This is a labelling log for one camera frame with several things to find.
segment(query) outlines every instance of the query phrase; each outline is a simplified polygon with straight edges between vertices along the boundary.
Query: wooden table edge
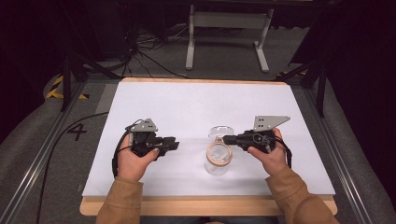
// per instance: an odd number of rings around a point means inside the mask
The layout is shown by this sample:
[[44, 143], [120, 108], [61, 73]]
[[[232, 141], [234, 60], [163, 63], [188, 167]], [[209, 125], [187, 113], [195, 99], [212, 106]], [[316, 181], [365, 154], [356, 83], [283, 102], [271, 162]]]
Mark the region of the wooden table edge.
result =
[[[319, 196], [337, 213], [331, 195]], [[106, 197], [83, 197], [80, 213], [96, 216]], [[143, 197], [141, 216], [283, 216], [271, 196], [189, 196], [189, 197]]]
[[152, 78], [152, 77], [125, 77], [121, 82], [176, 82], [176, 83], [222, 83], [222, 84], [230, 83], [230, 84], [287, 85], [285, 82], [275, 82], [275, 81], [190, 79], [190, 78]]

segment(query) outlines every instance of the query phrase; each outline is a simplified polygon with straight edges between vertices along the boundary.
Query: tan jacket sleeve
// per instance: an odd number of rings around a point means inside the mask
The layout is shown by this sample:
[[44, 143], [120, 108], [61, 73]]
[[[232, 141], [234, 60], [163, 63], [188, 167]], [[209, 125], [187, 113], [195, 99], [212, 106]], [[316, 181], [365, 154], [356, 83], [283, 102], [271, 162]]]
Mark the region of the tan jacket sleeve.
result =
[[319, 196], [309, 193], [305, 182], [289, 167], [266, 181], [288, 224], [338, 223], [330, 208]]
[[116, 177], [99, 210], [97, 224], [139, 224], [143, 184]]

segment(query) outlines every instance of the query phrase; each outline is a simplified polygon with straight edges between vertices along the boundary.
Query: aluminum rail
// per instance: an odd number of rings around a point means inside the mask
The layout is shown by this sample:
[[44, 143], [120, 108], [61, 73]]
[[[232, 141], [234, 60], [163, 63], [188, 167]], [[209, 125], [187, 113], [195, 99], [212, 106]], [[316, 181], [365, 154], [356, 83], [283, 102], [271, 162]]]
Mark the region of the aluminum rail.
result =
[[373, 221], [370, 219], [366, 207], [361, 200], [361, 196], [358, 193], [355, 182], [353, 181], [352, 176], [347, 170], [343, 157], [341, 156], [340, 151], [335, 144], [334, 139], [332, 138], [332, 133], [329, 130], [326, 120], [319, 115], [316, 109], [316, 100], [314, 93], [312, 92], [312, 90], [304, 90], [304, 93], [306, 98], [308, 99], [311, 110], [315, 114], [315, 118], [317, 119], [320, 129], [323, 131], [327, 144], [330, 147], [329, 153], [332, 159], [332, 163], [338, 176], [340, 177], [341, 183], [346, 192], [346, 196], [348, 197], [349, 202], [352, 205], [352, 209], [355, 213], [357, 220], [361, 224], [373, 223]]
[[58, 118], [52, 125], [49, 134], [47, 135], [47, 138], [45, 139], [43, 145], [35, 156], [35, 160], [32, 162], [31, 166], [27, 170], [18, 189], [14, 193], [14, 196], [8, 203], [6, 210], [0, 217], [0, 224], [12, 223], [16, 215], [21, 210], [24, 201], [26, 200], [30, 190], [35, 184], [35, 181], [40, 175], [42, 168], [45, 166], [46, 161], [49, 159], [49, 155], [53, 147], [54, 141], [57, 139], [60, 132], [62, 131], [61, 128], [63, 127], [64, 122], [71, 108], [73, 107], [73, 104], [77, 101], [79, 95], [82, 93], [84, 86], [85, 83], [83, 82], [76, 83], [76, 86], [73, 89], [72, 101], [70, 102], [70, 105], [66, 108], [64, 112], [61, 112], [59, 114]]

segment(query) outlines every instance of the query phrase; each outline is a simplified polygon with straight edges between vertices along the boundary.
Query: clear glass jar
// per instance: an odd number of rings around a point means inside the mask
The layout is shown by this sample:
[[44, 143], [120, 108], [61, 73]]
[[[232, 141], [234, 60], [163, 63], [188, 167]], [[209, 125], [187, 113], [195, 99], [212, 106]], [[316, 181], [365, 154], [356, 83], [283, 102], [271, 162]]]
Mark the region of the clear glass jar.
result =
[[216, 138], [215, 142], [206, 150], [205, 168], [211, 175], [223, 175], [233, 158], [233, 151], [224, 144], [222, 136], [233, 134], [233, 129], [226, 126], [217, 126], [209, 131], [210, 138]]

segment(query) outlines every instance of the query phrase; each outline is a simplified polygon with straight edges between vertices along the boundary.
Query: white table leg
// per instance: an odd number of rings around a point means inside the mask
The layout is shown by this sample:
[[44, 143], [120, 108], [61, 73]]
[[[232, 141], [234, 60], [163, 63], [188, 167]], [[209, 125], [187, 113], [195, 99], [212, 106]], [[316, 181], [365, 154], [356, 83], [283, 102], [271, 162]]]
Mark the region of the white table leg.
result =
[[273, 13], [274, 13], [273, 9], [268, 10], [267, 18], [265, 19], [264, 25], [262, 26], [262, 38], [260, 39], [260, 42], [259, 41], [254, 42], [254, 46], [257, 52], [257, 57], [259, 58], [260, 66], [262, 67], [262, 71], [264, 73], [268, 73], [270, 69], [268, 67], [267, 61], [265, 60], [264, 52], [262, 51], [262, 46], [264, 45], [264, 40], [265, 37], [267, 36], [268, 28], [270, 27]]
[[190, 22], [189, 22], [189, 47], [187, 49], [186, 69], [191, 70], [194, 61], [194, 6], [190, 6]]

